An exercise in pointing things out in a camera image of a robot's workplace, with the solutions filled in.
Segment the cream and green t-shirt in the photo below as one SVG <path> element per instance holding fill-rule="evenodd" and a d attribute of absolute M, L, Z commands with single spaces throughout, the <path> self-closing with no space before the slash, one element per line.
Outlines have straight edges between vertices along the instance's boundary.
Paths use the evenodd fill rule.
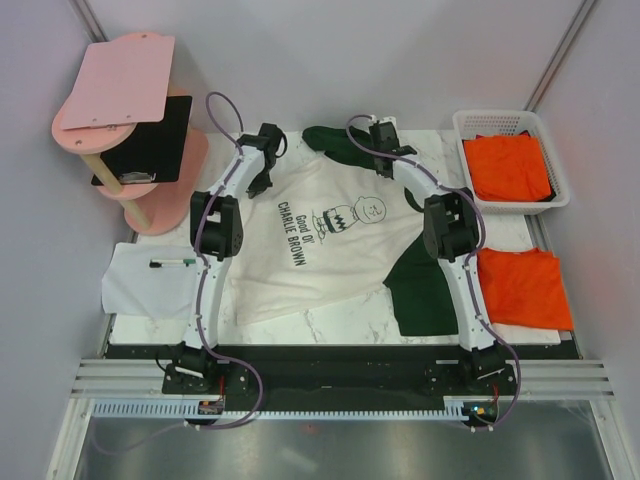
<path fill-rule="evenodd" d="M 401 335 L 457 334 L 446 279 L 422 240 L 422 214 L 398 182 L 376 173 L 369 134 L 313 126 L 302 140 L 314 158 L 240 202 L 244 243 L 228 276 L 237 323 L 385 288 Z"/>

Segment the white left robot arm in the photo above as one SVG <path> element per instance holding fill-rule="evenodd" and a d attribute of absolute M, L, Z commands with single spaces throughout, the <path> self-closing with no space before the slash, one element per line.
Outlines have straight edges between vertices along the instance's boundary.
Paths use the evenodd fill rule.
<path fill-rule="evenodd" d="M 230 165 L 206 191 L 196 191 L 190 202 L 190 241 L 196 254 L 196 292 L 183 340 L 176 345 L 166 374 L 185 374 L 198 393 L 208 393 L 219 382 L 219 369 L 209 351 L 217 345 L 218 315 L 226 275 L 242 246 L 244 231 L 239 200 L 253 198 L 272 186 L 270 171 L 288 146 L 276 125 L 264 123 L 256 135 L 243 134 Z"/>

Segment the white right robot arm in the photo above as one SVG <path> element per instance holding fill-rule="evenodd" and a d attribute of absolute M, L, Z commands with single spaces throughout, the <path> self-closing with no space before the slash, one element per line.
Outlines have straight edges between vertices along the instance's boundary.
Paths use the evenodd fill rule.
<path fill-rule="evenodd" d="M 458 381 L 467 392 L 483 392 L 503 371 L 498 335 L 489 326 L 489 314 L 479 281 L 477 254 L 486 239 L 484 219 L 467 188 L 443 184 L 418 159 L 415 149 L 401 145 L 395 121 L 369 121 L 375 170 L 393 179 L 423 202 L 423 242 L 438 262 L 458 321 L 459 345 L 465 351 Z"/>

